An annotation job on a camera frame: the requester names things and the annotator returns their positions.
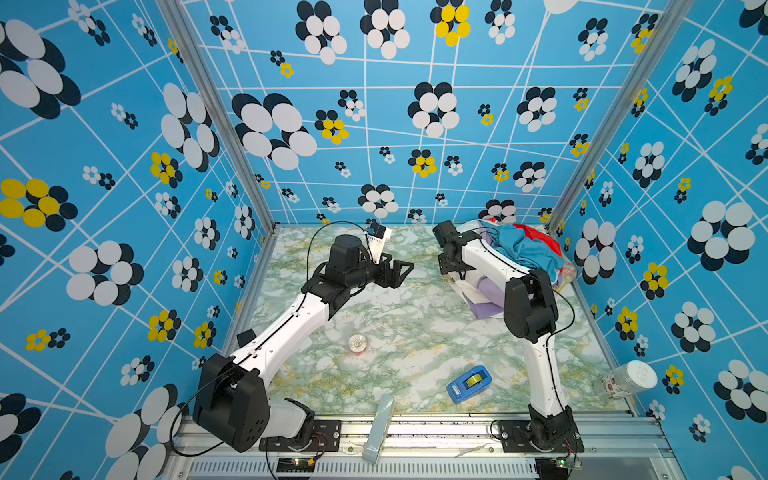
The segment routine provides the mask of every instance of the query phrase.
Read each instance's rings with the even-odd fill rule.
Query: blue tape dispenser
[[[491,385],[491,374],[482,366],[476,366],[448,385],[448,395],[454,403],[472,398]]]

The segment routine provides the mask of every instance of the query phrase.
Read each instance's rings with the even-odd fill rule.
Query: marble pattern floor
[[[266,329],[290,305],[306,275],[306,249],[317,227],[281,227],[251,327]],[[289,358],[268,395],[298,400],[318,414],[376,411],[384,392],[397,413],[527,412],[528,370],[519,340],[502,319],[477,320],[439,273],[439,247],[431,226],[392,228],[385,251],[415,263],[397,290],[368,285]],[[331,225],[320,231],[310,252],[310,272],[328,259],[333,239],[359,234],[356,227]],[[591,381],[609,366],[571,286],[563,294],[574,305],[576,322],[556,336],[556,355],[568,402],[576,411],[627,410],[627,403],[595,395]],[[558,328],[571,310],[558,299]],[[347,348],[355,333],[369,349],[356,356]],[[445,387],[473,366],[484,365],[493,382],[483,393],[455,405]]]

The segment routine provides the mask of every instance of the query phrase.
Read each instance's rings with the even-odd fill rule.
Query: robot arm
[[[238,452],[261,437],[285,437],[297,449],[307,445],[314,412],[296,400],[270,401],[266,388],[304,339],[344,306],[352,289],[369,283],[397,288],[411,273],[413,263],[392,261],[383,253],[390,236],[391,230],[372,223],[366,250],[358,237],[339,235],[328,261],[315,269],[283,315],[259,336],[252,329],[239,334],[240,348],[228,358],[214,354],[205,362],[194,421]]]
[[[505,292],[504,322],[521,339],[531,383],[531,443],[542,451],[552,450],[577,429],[560,384],[554,337],[550,338],[557,329],[558,308],[548,288],[549,275],[516,264],[476,232],[458,232],[449,220],[432,232],[443,249],[438,256],[440,273],[462,276],[478,270]]]

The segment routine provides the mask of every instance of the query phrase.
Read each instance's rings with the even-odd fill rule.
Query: ventilation grille
[[[270,461],[275,469],[277,457]],[[307,477],[307,473],[280,473],[281,478]],[[262,459],[231,457],[197,459],[190,479],[271,478]],[[322,458],[313,478],[538,478],[536,463],[528,458],[381,458],[371,464],[361,458]]]

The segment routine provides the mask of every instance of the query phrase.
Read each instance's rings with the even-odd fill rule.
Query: blue cloth
[[[525,231],[514,225],[493,228],[498,230],[498,233],[493,229],[489,229],[487,233],[493,239],[494,250],[522,266],[544,269],[551,282],[558,279],[558,273],[565,265],[565,260],[553,252],[549,245],[541,240],[527,238]]]

